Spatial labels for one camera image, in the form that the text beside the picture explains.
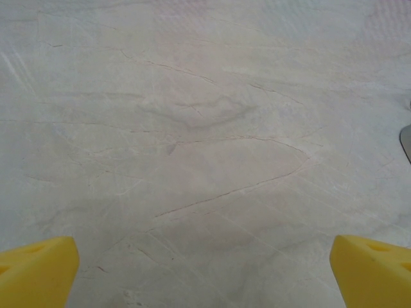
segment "concrete floor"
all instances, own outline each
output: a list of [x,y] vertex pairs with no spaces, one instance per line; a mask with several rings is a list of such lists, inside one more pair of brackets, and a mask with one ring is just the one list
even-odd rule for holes
[[411,1],[2,0],[0,249],[68,307],[344,306],[337,234],[411,245]]

